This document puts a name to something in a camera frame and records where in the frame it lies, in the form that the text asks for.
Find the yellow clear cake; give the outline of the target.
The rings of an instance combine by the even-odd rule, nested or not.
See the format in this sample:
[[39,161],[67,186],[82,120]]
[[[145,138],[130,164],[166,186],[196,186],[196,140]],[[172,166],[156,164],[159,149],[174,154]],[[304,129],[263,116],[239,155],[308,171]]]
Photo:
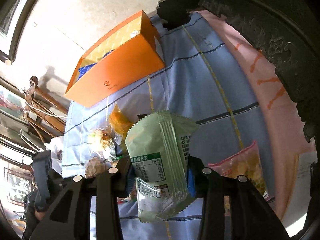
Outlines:
[[126,138],[129,129],[133,126],[133,123],[121,112],[117,104],[115,104],[108,120],[114,131],[114,140],[116,144],[121,145],[122,141]]

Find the pale green snack pouch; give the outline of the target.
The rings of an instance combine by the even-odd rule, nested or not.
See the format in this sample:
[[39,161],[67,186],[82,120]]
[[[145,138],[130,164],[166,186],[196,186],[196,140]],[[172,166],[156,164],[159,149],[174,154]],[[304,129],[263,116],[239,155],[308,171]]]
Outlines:
[[136,173],[138,218],[159,222],[188,207],[190,136],[197,124],[169,111],[143,117],[128,131],[125,144]]

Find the white plastic bag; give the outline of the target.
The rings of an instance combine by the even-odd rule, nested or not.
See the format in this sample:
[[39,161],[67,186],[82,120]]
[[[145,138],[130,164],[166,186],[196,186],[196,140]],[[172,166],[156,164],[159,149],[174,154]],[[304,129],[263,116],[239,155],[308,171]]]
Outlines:
[[62,153],[64,149],[64,136],[52,138],[50,143],[45,143],[46,150],[51,152],[52,169],[62,176]]

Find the pink yellow chip bag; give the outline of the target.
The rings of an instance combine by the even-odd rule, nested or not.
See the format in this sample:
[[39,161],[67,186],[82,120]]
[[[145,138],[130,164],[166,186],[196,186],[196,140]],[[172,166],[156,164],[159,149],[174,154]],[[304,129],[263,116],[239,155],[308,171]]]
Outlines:
[[251,146],[244,148],[237,154],[219,163],[208,164],[208,166],[224,177],[236,179],[240,175],[246,176],[267,202],[271,199],[264,180],[258,143],[256,141],[253,141]]

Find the carved wooden chair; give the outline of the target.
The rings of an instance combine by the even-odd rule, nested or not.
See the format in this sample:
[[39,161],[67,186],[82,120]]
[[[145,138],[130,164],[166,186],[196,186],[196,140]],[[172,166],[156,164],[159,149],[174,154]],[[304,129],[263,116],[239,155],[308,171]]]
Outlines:
[[22,91],[25,99],[23,118],[29,131],[42,142],[64,135],[68,109],[40,88],[35,76]]

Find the clear wrapped cookie packet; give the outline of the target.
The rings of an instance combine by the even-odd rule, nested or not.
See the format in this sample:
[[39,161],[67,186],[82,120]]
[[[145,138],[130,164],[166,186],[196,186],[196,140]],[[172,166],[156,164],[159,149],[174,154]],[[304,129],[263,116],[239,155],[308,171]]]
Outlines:
[[104,173],[116,160],[113,139],[102,129],[94,130],[89,136],[89,159],[85,163],[85,177],[93,178]]

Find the pink patterned cloth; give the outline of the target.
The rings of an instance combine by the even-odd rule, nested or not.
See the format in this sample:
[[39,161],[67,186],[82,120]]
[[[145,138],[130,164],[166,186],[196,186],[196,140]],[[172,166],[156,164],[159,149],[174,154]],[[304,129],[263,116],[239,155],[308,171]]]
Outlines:
[[310,164],[315,143],[308,143],[296,104],[262,53],[223,19],[201,11],[240,64],[260,104],[270,136],[276,185],[276,213],[285,225],[303,217],[310,201]]

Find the blue snack packet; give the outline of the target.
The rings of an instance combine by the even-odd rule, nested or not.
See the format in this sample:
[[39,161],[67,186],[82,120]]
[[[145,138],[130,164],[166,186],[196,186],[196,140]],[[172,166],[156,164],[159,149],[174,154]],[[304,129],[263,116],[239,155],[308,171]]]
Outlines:
[[[102,59],[104,59],[105,57],[107,57],[107,55],[109,55],[110,53],[112,53],[114,50],[111,50],[111,51],[108,51],[103,57]],[[79,72],[79,76],[77,78],[77,81],[79,79],[81,79],[91,68],[93,68],[95,65],[97,64],[96,63],[93,63],[93,64],[89,64],[89,65],[86,65],[86,66],[83,66],[83,67],[80,67],[78,69],[78,72]]]

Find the light blue quilted cloth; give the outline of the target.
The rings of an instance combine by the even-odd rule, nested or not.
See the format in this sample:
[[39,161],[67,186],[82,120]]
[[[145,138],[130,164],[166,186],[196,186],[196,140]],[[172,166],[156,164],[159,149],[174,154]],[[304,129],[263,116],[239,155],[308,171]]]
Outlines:
[[169,111],[193,120],[189,157],[218,163],[258,143],[269,196],[275,192],[272,150],[260,104],[244,71],[209,23],[193,13],[189,23],[163,28],[150,18],[160,37],[165,67],[92,107],[71,100],[64,133],[62,175],[84,175],[88,136],[107,126],[115,104],[133,123],[139,116]]

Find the orange cardboard box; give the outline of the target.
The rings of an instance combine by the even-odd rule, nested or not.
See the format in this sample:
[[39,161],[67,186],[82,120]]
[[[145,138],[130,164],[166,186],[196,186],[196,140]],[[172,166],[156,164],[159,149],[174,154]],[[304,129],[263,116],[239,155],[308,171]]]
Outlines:
[[[104,59],[102,57],[114,50]],[[78,69],[96,63],[81,79]],[[165,67],[158,30],[144,11],[130,16],[80,57],[65,97],[85,107]]]

